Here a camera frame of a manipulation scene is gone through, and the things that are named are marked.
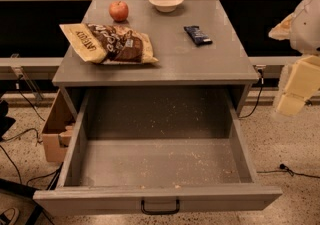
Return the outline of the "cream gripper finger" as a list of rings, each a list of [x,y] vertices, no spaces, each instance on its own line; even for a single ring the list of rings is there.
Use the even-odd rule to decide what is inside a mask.
[[[319,89],[320,57],[303,56],[291,66],[288,80],[276,105],[276,112],[284,116],[298,114],[305,102]]]

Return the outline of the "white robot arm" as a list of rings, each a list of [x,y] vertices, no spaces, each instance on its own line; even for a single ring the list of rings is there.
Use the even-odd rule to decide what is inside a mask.
[[[302,0],[268,36],[288,40],[302,56],[281,72],[275,112],[292,117],[320,89],[320,0]]]

